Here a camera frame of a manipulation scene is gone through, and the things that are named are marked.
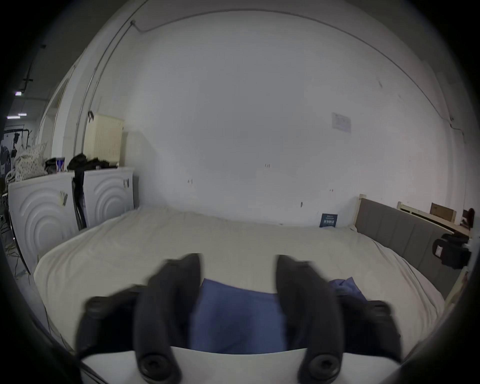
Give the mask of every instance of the floor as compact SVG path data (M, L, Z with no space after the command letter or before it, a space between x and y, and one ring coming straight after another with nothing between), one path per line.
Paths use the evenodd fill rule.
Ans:
M20 258L9 225L3 218L1 219L0 223L1 243L5 251L10 270L12 271L12 275L15 277L15 281L18 285L20 293L23 295L33 314L44 326L45 330L50 332L52 337L61 346L64 346L67 350L72 350L70 346L64 342L60 333L56 330L54 325L51 323L51 320L48 318L47 311L45 310L40 294L35 286L33 276L27 272L22 259Z

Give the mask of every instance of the gray upholstered headboard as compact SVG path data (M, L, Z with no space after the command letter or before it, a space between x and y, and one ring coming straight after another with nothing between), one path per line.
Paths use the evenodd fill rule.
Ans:
M432 253L435 239L451 233L434 223L365 198L355 222L357 231L395 251L422 273L444 299L456 282L460 270L442 265Z

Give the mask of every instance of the pillow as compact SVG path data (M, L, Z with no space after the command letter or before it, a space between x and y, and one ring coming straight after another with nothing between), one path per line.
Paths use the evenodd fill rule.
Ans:
M47 174L43 166L43 152L47 143L33 145L15 160L15 181L27 180Z
M234 355L287 350L276 294L204 279L190 324L190 349Z

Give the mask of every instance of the sticker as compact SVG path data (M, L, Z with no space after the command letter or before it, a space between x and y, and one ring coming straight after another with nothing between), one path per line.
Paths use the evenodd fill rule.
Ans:
M435 256L440 257L442 256L443 248L440 245L437 245L437 250L435 251Z
M68 193L64 191L60 191L60 204L65 206L67 203Z
M333 215L333 214L330 214L330 213L322 213L322 220L320 221L320 228L335 227L337 217L338 217L338 215Z

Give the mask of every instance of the bed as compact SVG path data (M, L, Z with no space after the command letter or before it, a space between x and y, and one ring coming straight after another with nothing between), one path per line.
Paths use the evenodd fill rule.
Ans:
M328 279L353 277L369 300L391 304L403 355L434 328L458 271L441 265L433 241L445 229L360 198L346 228L244 223L141 206L45 254L34 278L48 315L71 346L84 302L145 284L165 259L199 252L204 278L275 292L274 260L311 260Z

